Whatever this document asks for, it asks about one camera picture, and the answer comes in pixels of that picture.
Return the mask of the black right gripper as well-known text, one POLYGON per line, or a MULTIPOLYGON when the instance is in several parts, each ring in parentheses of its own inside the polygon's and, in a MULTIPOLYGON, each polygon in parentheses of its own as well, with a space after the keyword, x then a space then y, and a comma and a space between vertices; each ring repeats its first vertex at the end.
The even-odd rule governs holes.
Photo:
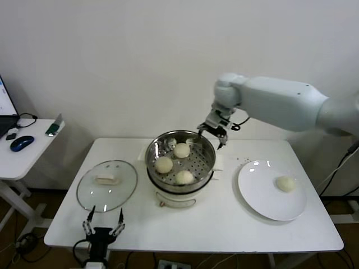
POLYGON ((218 135, 217 138, 219 140, 219 146, 217 149, 219 150, 227 144, 227 131, 231 129, 231 126, 231 122, 204 122, 197 126, 198 136, 203 137, 204 132, 209 132, 212 135, 218 135))

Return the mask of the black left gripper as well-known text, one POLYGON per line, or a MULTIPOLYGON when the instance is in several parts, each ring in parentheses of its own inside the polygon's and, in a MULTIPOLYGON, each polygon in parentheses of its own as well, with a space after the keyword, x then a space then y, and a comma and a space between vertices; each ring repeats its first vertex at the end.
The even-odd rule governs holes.
POLYGON ((108 246, 116 241, 114 235, 120 235, 125 228, 123 209, 121 209, 118 224, 115 228, 99 228, 93 229, 91 222, 94 216, 95 206, 82 222, 86 240, 90 243, 89 262, 104 262, 106 260, 108 246))

